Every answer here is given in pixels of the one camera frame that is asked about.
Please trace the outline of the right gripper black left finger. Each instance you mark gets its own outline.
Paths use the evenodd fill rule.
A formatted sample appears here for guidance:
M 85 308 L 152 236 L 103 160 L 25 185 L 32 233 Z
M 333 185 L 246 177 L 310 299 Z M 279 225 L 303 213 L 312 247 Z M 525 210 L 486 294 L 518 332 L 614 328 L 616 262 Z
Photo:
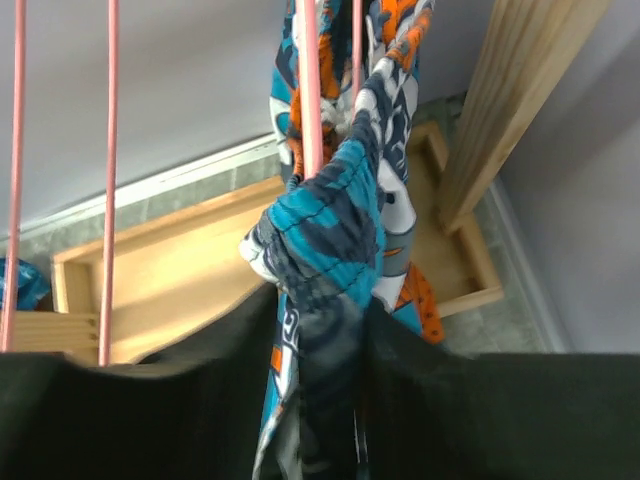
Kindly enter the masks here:
M 134 365 L 4 354 L 2 477 L 250 478 L 276 311 L 276 289 L 262 285 Z

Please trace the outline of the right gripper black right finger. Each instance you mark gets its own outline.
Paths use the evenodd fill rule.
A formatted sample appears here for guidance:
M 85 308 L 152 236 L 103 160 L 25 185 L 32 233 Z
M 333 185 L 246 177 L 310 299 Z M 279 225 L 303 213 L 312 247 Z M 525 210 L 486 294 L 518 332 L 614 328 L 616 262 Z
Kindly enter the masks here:
M 459 356 L 373 301 L 363 368 L 374 479 L 639 475 L 635 355 Z

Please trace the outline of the blue orange patterned shorts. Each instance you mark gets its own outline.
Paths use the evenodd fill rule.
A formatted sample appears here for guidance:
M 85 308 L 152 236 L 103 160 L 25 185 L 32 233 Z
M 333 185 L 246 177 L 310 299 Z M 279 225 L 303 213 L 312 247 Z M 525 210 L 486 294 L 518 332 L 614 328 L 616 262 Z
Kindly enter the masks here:
M 444 332 L 410 259 L 416 213 L 407 144 L 429 1 L 367 1 L 353 33 L 347 1 L 315 3 L 322 167 L 304 171 L 299 33 L 284 16 L 269 98 L 286 191 L 240 243 L 279 291 L 256 479 L 365 479 L 355 387 L 365 314 L 375 306 L 424 341 Z

